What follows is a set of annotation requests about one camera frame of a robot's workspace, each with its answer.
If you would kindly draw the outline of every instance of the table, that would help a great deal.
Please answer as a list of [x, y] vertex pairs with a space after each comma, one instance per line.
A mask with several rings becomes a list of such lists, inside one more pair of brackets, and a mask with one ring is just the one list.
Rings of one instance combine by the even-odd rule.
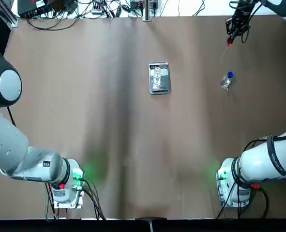
[[[247, 43], [236, 40], [221, 64], [225, 18], [79, 20], [55, 32], [21, 21], [5, 53], [23, 81], [12, 106], [17, 126], [30, 145], [96, 169], [107, 218], [216, 217], [222, 161], [254, 138], [286, 131], [286, 22], [255, 16]], [[149, 93], [151, 61], [169, 63], [169, 95]], [[227, 71], [236, 76], [228, 92], [219, 85]], [[286, 218], [286, 180], [261, 186], [268, 217]], [[0, 174], [0, 219], [44, 218], [44, 193], [43, 184]], [[263, 208], [258, 195], [245, 217]], [[89, 199], [67, 217], [94, 217]]]
[[[85, 9], [86, 5], [83, 3], [90, 2], [90, 0], [80, 0], [79, 5], [79, 13], [81, 14]], [[121, 0], [122, 4], [130, 3], [130, 0]], [[229, 7], [230, 0], [205, 0], [206, 8], [199, 15], [233, 15], [234, 9]], [[156, 12], [156, 16], [160, 16], [166, 0], [159, 0], [159, 9]], [[178, 16], [178, 4], [180, 4], [180, 16], [192, 16], [201, 6], [201, 0], [168, 0], [162, 16]], [[118, 4], [113, 2], [111, 4], [112, 9], [116, 9]], [[17, 14], [17, 0], [14, 1], [12, 12], [18, 16]], [[274, 15], [270, 9], [265, 7], [261, 7], [258, 10], [256, 15]], [[125, 11], [121, 12], [120, 17], [127, 17], [128, 14]], [[73, 13], [69, 15], [69, 18], [76, 17], [76, 14]], [[96, 15], [92, 15], [91, 13], [87, 14], [86, 17], [95, 18]]]

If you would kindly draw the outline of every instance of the water bottle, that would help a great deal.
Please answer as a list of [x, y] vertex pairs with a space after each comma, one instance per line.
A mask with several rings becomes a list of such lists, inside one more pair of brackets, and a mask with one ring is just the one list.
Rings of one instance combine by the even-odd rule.
[[228, 90], [229, 85], [231, 84], [233, 78], [233, 72], [228, 72], [228, 74], [226, 74], [223, 78], [222, 81], [220, 83], [221, 87], [223, 89]]

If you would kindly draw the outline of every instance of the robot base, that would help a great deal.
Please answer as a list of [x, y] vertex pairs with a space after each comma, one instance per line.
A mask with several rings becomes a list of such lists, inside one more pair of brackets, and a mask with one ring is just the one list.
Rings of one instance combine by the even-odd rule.
[[[227, 201], [226, 207], [227, 208], [237, 208], [238, 207], [238, 195], [237, 195], [237, 188], [238, 185], [235, 183], [231, 165], [232, 165], [233, 158], [227, 158], [221, 165], [221, 168], [216, 171], [216, 182], [217, 182], [217, 190], [218, 190], [218, 197], [221, 206], [223, 207], [228, 199], [230, 190], [232, 185], [234, 185], [231, 195]], [[249, 188], [242, 188], [239, 189], [239, 196], [240, 196], [240, 207], [246, 207], [249, 203], [250, 198], [250, 189]]]
[[81, 209], [83, 205], [84, 192], [82, 190], [75, 190], [73, 187], [82, 187], [82, 181], [77, 181], [74, 177], [84, 178], [85, 175], [80, 169], [79, 164], [74, 159], [68, 159], [70, 164], [70, 176], [68, 182], [64, 187], [64, 195], [60, 195], [60, 190], [52, 189], [54, 192], [54, 206], [60, 209]]

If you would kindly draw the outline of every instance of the white robotic arm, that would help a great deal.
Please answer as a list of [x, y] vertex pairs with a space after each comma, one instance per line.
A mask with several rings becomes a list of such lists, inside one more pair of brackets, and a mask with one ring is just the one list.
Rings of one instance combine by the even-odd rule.
[[238, 158], [225, 159], [216, 172], [222, 206], [237, 208], [240, 202], [240, 207], [246, 207], [253, 183], [286, 178], [286, 132], [260, 140], [266, 142], [244, 151]]
[[[17, 70], [0, 53], [0, 107], [15, 104], [22, 92]], [[0, 171], [16, 180], [50, 183], [55, 208], [81, 208], [84, 174], [73, 159], [29, 146], [27, 137], [0, 113]]]

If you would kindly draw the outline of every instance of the black cable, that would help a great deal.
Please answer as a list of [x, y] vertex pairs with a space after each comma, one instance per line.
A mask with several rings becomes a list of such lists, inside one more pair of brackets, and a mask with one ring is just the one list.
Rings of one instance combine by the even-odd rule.
[[48, 27], [48, 28], [41, 28], [41, 27], [35, 26], [35, 25], [33, 25], [33, 24], [30, 22], [30, 19], [27, 19], [27, 23], [28, 23], [28, 25], [30, 25], [31, 27], [33, 27], [33, 28], [35, 28], [35, 29], [38, 29], [38, 30], [48, 30], [48, 31], [65, 30], [65, 29], [68, 29], [68, 28], [72, 27], [72, 26], [78, 21], [78, 19], [79, 19], [80, 17], [84, 17], [87, 13], [89, 13], [89, 12], [87, 12], [87, 9], [88, 9], [88, 7], [89, 7], [92, 3], [93, 3], [93, 0], [91, 0], [91, 1], [88, 3], [88, 6], [86, 7], [86, 9], [83, 11], [82, 14], [78, 14], [78, 15], [75, 17], [76, 20], [74, 21], [74, 23], [72, 23], [71, 25], [69, 25], [69, 26], [67, 26], [67, 27], [64, 27], [64, 28], [54, 29], [54, 27], [56, 27], [56, 26], [62, 21], [62, 18], [63, 18], [63, 16], [64, 16], [64, 11], [63, 11], [62, 18], [61, 18], [55, 25], [53, 25], [53, 26], [51, 26], [51, 27]]
[[202, 4], [197, 12], [195, 12], [192, 16], [197, 16], [201, 11], [205, 9], [205, 0], [202, 0]]
[[60, 214], [60, 208], [58, 208], [58, 211], [57, 211], [57, 220], [59, 220], [59, 214]]
[[243, 35], [241, 36], [241, 42], [242, 42], [243, 44], [246, 43], [246, 42], [247, 42], [247, 39], [248, 39], [249, 29], [250, 29], [250, 26], [249, 26], [250, 20], [254, 17], [255, 13], [256, 13], [262, 6], [263, 6], [263, 5], [260, 4], [260, 5], [257, 7], [257, 9], [256, 9], [256, 10], [251, 14], [251, 16], [249, 17], [249, 19], [248, 19], [248, 21], [247, 21], [247, 30], [246, 30], [247, 35], [246, 35], [245, 40], [244, 40], [244, 34], [245, 34], [245, 33], [243, 33]]
[[256, 196], [256, 193], [257, 193], [257, 189], [251, 189], [251, 193], [250, 193], [250, 198], [249, 198], [249, 203], [247, 205], [247, 207], [245, 209], [241, 209], [240, 211], [240, 218], [241, 216], [250, 208], [255, 196]]
[[254, 148], [255, 147], [255, 145], [256, 145], [256, 141], [253, 143], [253, 145], [251, 146], [251, 148]]
[[162, 9], [161, 14], [160, 14], [159, 17], [161, 17], [161, 15], [162, 15], [162, 13], [163, 13], [163, 11], [164, 11], [164, 8], [166, 7], [167, 2], [168, 2], [168, 0], [166, 0], [166, 2], [165, 2], [165, 4], [164, 4], [164, 7], [163, 7], [163, 9]]
[[95, 190], [95, 193], [94, 193], [93, 190], [92, 190], [92, 188], [91, 188], [91, 186], [90, 186], [90, 184], [89, 184], [89, 182], [88, 182], [87, 180], [85, 180], [85, 179], [83, 179], [83, 181], [88, 185], [88, 188], [90, 189], [91, 195], [92, 195], [92, 196], [95, 196], [95, 199], [96, 199], [96, 202], [97, 202], [97, 206], [98, 206], [98, 214], [99, 214], [102, 218], [104, 218], [104, 214], [103, 214], [103, 211], [102, 211], [102, 208], [101, 208], [101, 204], [100, 204], [100, 200], [99, 200], [99, 193], [98, 193], [98, 190], [97, 190], [95, 184], [94, 184], [93, 182], [91, 182], [92, 185], [93, 185], [93, 187], [94, 187], [94, 190]]
[[227, 197], [227, 199], [226, 199], [226, 202], [225, 202], [225, 204], [222, 206], [222, 208], [221, 208], [221, 210], [220, 210], [218, 216], [216, 217], [216, 219], [218, 219], [218, 218], [220, 217], [222, 211], [225, 209], [226, 204], [228, 203], [229, 198], [230, 198], [230, 195], [231, 195], [231, 193], [232, 193], [232, 191], [233, 191], [233, 188], [234, 188], [234, 186], [235, 186], [235, 184], [236, 184], [236, 181], [237, 181], [237, 179], [234, 180], [234, 183], [233, 183], [233, 185], [232, 185], [232, 187], [231, 187], [231, 189], [230, 189], [230, 192], [229, 192], [229, 195], [228, 195], [228, 197]]
[[241, 9], [245, 9], [245, 8], [247, 8], [247, 7], [251, 7], [251, 6], [254, 6], [254, 5], [256, 5], [256, 3], [249, 3], [249, 4], [246, 4], [246, 3], [243, 3], [244, 4], [244, 6], [241, 6], [241, 7], [235, 7], [235, 6], [233, 6], [232, 4], [239, 4], [240, 3], [240, 1], [230, 1], [229, 2], [229, 6], [232, 8], [232, 9], [238, 9], [238, 10], [241, 10]]
[[247, 150], [247, 148], [250, 146], [250, 144], [256, 143], [256, 142], [266, 142], [266, 139], [254, 139], [254, 140], [250, 141], [250, 142], [246, 145], [246, 147], [244, 148], [243, 152]]
[[[99, 208], [98, 208], [97, 203], [96, 203], [95, 200], [94, 200], [94, 197], [93, 197], [93, 196], [89, 193], [89, 191], [87, 191], [85, 188], [82, 188], [82, 191], [84, 191], [84, 192], [90, 197], [90, 199], [92, 200], [93, 205], [95, 206], [96, 210], [100, 213], [100, 210], [99, 210]], [[101, 218], [102, 218], [103, 220], [106, 220], [106, 218], [104, 217], [103, 214], [100, 213], [100, 216], [101, 216]]]
[[237, 184], [237, 195], [238, 195], [238, 219], [240, 219], [240, 187], [239, 185]]
[[11, 117], [12, 124], [13, 124], [15, 127], [17, 127], [16, 124], [15, 124], [13, 115], [12, 115], [12, 111], [11, 111], [11, 109], [9, 108], [9, 106], [7, 107], [7, 111], [8, 111], [9, 117]]
[[268, 215], [269, 209], [270, 209], [270, 200], [269, 200], [267, 193], [265, 192], [263, 188], [258, 188], [258, 191], [262, 192], [265, 197], [265, 209], [264, 209], [264, 212], [261, 218], [266, 218], [266, 216]]
[[[56, 219], [56, 217], [55, 217], [55, 207], [53, 205], [53, 195], [51, 195], [51, 197], [52, 197], [52, 200], [51, 200], [50, 199], [50, 194], [49, 194], [49, 192], [51, 192], [50, 186], [47, 186], [47, 183], [45, 183], [45, 187], [46, 187], [46, 191], [47, 191], [47, 195], [48, 195], [48, 202], [50, 203], [51, 210], [52, 210], [52, 212], [54, 214], [54, 219]], [[47, 211], [46, 211], [46, 220], [48, 220], [47, 215], [48, 215], [48, 204], [47, 204]]]

